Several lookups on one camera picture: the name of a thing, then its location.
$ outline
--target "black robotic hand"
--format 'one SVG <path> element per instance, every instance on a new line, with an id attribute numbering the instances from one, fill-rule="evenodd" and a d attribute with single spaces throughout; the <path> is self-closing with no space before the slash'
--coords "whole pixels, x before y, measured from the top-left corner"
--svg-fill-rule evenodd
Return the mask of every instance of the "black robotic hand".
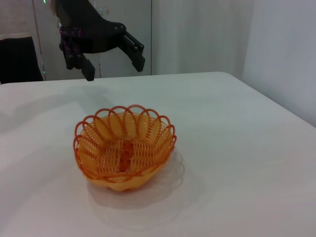
<path id="1" fill-rule="evenodd" d="M 55 0 L 60 19 L 61 42 L 68 69 L 81 69 L 88 80 L 94 80 L 95 69 L 84 53 L 101 53 L 119 47 L 139 72 L 144 68 L 144 45 L 126 31 L 122 23 L 103 19 L 88 0 Z"/>

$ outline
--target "black object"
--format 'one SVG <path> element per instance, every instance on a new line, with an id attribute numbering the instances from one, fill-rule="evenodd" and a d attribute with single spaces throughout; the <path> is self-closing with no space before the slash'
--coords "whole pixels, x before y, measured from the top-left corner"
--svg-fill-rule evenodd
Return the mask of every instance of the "black object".
<path id="1" fill-rule="evenodd" d="M 95 69 L 84 53 L 106 52 L 119 47 L 138 72 L 144 68 L 144 45 L 126 31 L 122 23 L 103 19 L 88 0 L 56 0 L 55 10 L 61 21 L 59 48 L 67 69 L 81 69 L 88 81 Z"/>
<path id="2" fill-rule="evenodd" d="M 43 81 L 32 37 L 0 40 L 1 84 Z"/>

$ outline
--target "orange basket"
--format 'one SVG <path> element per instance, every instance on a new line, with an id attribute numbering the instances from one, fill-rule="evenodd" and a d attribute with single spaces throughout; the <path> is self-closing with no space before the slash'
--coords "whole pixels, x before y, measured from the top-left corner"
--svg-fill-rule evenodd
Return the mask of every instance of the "orange basket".
<path id="1" fill-rule="evenodd" d="M 142 111 L 133 113 L 133 108 Z M 107 116 L 99 117 L 102 112 L 108 112 Z M 74 152 L 90 182 L 125 191 L 140 187 L 158 173 L 169 161 L 176 140 L 168 117 L 140 105 L 116 106 L 101 109 L 76 125 Z"/>

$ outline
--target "table surface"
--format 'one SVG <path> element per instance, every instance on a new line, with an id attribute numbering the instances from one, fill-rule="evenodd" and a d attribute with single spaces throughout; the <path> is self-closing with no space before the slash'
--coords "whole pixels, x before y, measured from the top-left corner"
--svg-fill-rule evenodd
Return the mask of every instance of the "table surface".
<path id="1" fill-rule="evenodd" d="M 87 183 L 74 127 L 167 115 L 172 161 L 138 191 Z M 0 85 L 0 236 L 315 237 L 316 129 L 225 73 Z"/>

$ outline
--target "white wall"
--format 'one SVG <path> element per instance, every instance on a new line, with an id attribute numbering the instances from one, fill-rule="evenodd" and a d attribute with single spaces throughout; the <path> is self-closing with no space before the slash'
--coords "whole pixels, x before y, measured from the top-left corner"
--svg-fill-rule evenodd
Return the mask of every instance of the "white wall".
<path id="1" fill-rule="evenodd" d="M 253 0 L 153 0 L 153 74 L 241 78 Z"/>
<path id="2" fill-rule="evenodd" d="M 315 10 L 315 0 L 256 0 L 243 76 L 314 126 Z"/>
<path id="3" fill-rule="evenodd" d="M 153 74 L 222 71 L 316 126 L 315 0 L 154 0 Z"/>

